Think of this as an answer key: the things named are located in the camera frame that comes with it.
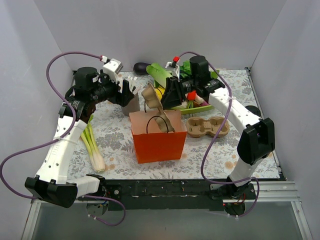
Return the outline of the cardboard cup carrier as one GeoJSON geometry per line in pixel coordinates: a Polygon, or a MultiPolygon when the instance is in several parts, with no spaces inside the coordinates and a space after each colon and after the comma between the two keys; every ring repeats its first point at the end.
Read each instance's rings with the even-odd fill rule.
{"type": "Polygon", "coordinates": [[[165,113],[161,101],[159,100],[155,88],[151,83],[147,84],[147,87],[141,92],[142,97],[146,105],[155,111],[155,117],[153,118],[158,125],[158,128],[163,133],[175,132],[168,115],[165,113]]]}
{"type": "Polygon", "coordinates": [[[230,131],[230,125],[228,121],[226,121],[225,124],[222,125],[223,121],[224,117],[221,116],[214,116],[208,119],[204,119],[201,117],[190,117],[186,121],[185,125],[187,133],[192,138],[201,138],[205,135],[214,137],[219,128],[222,127],[217,135],[218,138],[222,138],[225,137],[230,131]]]}

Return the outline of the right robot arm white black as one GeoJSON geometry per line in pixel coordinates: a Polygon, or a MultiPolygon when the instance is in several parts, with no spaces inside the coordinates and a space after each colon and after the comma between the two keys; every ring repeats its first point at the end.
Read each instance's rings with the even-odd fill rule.
{"type": "Polygon", "coordinates": [[[166,109],[176,107],[186,99],[186,94],[195,91],[237,129],[240,133],[237,145],[239,159],[231,174],[217,189],[220,194],[237,199],[253,179],[252,174],[257,166],[275,150],[274,122],[270,118],[261,118],[239,103],[221,75],[217,78],[211,76],[217,70],[203,55],[195,54],[190,58],[191,74],[187,78],[180,77],[179,59],[176,56],[165,66],[172,76],[166,79],[161,104],[166,109]]]}

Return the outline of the orange paper bag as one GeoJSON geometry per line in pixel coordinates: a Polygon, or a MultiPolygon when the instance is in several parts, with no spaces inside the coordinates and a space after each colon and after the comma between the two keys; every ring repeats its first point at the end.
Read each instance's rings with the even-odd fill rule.
{"type": "Polygon", "coordinates": [[[186,126],[179,110],[166,110],[165,113],[174,130],[169,130],[167,125],[164,130],[160,130],[158,122],[163,119],[156,110],[129,114],[134,150],[139,164],[181,158],[187,137],[186,126]]]}

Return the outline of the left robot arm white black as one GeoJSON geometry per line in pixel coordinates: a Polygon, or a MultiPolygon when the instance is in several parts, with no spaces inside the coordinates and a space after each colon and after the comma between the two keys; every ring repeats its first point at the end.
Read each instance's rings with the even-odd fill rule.
{"type": "Polygon", "coordinates": [[[74,74],[75,84],[65,94],[66,101],[58,114],[55,143],[35,174],[24,186],[34,197],[64,208],[76,198],[90,194],[95,200],[106,196],[103,177],[88,174],[79,180],[67,181],[68,167],[78,139],[85,130],[96,105],[109,101],[125,107],[134,98],[128,80],[119,78],[120,70],[104,65],[101,70],[81,67],[74,74]]]}

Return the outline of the black plastic cup lid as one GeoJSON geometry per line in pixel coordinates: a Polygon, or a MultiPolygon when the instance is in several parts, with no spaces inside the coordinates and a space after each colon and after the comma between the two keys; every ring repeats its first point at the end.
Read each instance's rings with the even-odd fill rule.
{"type": "Polygon", "coordinates": [[[260,111],[260,109],[259,109],[257,106],[247,105],[245,108],[246,108],[248,111],[250,111],[251,113],[253,113],[254,115],[257,115],[258,117],[261,117],[261,116],[262,116],[261,111],[260,111]]]}

